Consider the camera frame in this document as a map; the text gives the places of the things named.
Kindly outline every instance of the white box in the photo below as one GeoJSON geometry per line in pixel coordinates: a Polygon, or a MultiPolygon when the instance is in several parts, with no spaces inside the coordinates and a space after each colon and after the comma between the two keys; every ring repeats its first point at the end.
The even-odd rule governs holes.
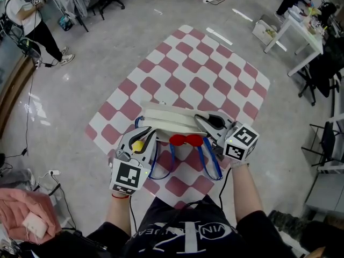
{"type": "Polygon", "coordinates": [[[109,189],[126,195],[133,195],[135,191],[142,188],[150,171],[136,160],[125,162],[113,158],[109,189]]]}
{"type": "Polygon", "coordinates": [[[273,40],[274,37],[268,34],[267,30],[271,30],[272,32],[274,32],[274,37],[276,36],[276,31],[271,26],[269,26],[263,20],[259,20],[256,23],[252,33],[265,45],[269,45],[269,43],[273,40]]]}
{"type": "Polygon", "coordinates": [[[243,124],[225,141],[223,155],[244,161],[253,151],[258,141],[259,134],[248,124],[243,124]]]}

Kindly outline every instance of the desk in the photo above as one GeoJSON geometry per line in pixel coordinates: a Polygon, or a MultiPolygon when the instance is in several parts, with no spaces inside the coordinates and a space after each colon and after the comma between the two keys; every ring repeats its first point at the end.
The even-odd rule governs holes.
{"type": "MultiPolygon", "coordinates": [[[[183,25],[153,50],[107,99],[86,127],[86,134],[112,155],[122,135],[134,129],[141,101],[162,102],[181,108],[223,111],[241,123],[252,124],[269,89],[269,80],[243,58],[210,38],[183,25]]],[[[170,168],[167,144],[159,144],[153,177],[170,168]]],[[[147,179],[144,187],[165,203],[182,208],[203,199],[214,186],[203,170],[197,149],[175,148],[171,174],[162,180],[147,179]]],[[[216,177],[204,151],[207,169],[216,177]]],[[[220,163],[225,176],[226,159],[220,163]]]]}
{"type": "MultiPolygon", "coordinates": [[[[306,66],[309,62],[311,62],[314,58],[316,58],[319,54],[323,54],[323,40],[317,39],[313,34],[311,34],[307,28],[303,25],[303,23],[299,23],[296,21],[291,15],[284,21],[280,31],[277,33],[275,38],[270,42],[270,44],[265,48],[264,52],[268,53],[273,45],[281,38],[281,36],[287,31],[287,29],[292,26],[295,28],[296,31],[299,32],[303,36],[303,38],[312,46],[314,52],[309,55],[306,59],[304,59],[301,63],[296,65],[294,69],[288,72],[288,76],[292,76],[297,71],[301,70],[304,66],[306,66]]],[[[298,54],[302,49],[304,49],[307,45],[302,45],[299,49],[297,49],[296,54],[298,54]]]]}

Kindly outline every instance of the pink jacket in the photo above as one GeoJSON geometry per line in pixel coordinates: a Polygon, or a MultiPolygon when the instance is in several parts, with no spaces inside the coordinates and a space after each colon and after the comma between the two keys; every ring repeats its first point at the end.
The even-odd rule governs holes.
{"type": "Polygon", "coordinates": [[[9,238],[16,240],[44,243],[61,231],[50,197],[40,192],[1,188],[0,220],[4,224],[9,238]],[[48,225],[43,239],[37,238],[22,225],[30,211],[42,218],[48,225]]]}

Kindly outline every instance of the white cube with marker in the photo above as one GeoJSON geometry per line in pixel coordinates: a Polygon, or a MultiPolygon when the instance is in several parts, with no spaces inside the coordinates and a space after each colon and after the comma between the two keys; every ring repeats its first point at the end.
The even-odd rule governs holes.
{"type": "Polygon", "coordinates": [[[225,141],[223,155],[237,161],[244,161],[253,151],[259,134],[248,124],[243,124],[225,141]]]}
{"type": "Polygon", "coordinates": [[[135,191],[142,188],[149,172],[150,169],[145,168],[137,160],[126,162],[113,158],[109,189],[133,195],[135,191]]]}

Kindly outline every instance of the gray floor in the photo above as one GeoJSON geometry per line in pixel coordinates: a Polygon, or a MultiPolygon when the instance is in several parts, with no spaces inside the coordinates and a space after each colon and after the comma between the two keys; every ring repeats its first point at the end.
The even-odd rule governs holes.
{"type": "MultiPolygon", "coordinates": [[[[273,208],[294,215],[301,213],[314,179],[314,169],[300,150],[309,123],[323,124],[329,117],[330,99],[317,93],[312,107],[298,98],[297,75],[287,71],[306,56],[294,51],[302,38],[291,29],[281,39],[287,52],[275,46],[269,54],[252,35],[262,14],[273,17],[282,0],[226,0],[218,6],[202,0],[123,0],[126,9],[111,4],[100,15],[85,20],[89,33],[80,26],[54,36],[62,48],[76,53],[73,62],[52,69],[40,68],[34,76],[28,121],[29,153],[10,159],[14,167],[30,167],[35,176],[58,169],[59,181],[79,229],[88,234],[104,220],[109,202],[109,173],[105,154],[84,134],[84,128],[121,81],[161,41],[183,24],[206,32],[210,27],[233,42],[230,49],[254,65],[271,81],[268,96],[254,122],[261,137],[250,156],[251,172],[264,209],[273,208]],[[234,13],[237,9],[253,22],[234,13]]],[[[29,84],[10,116],[2,143],[7,155],[25,147],[26,108],[29,84]]],[[[43,183],[53,183],[49,178],[43,183]]],[[[218,202],[223,181],[212,189],[218,202]]],[[[225,213],[235,224],[231,178],[223,194],[225,213]]],[[[145,189],[133,196],[133,209],[140,222],[153,196],[145,189]]]]}

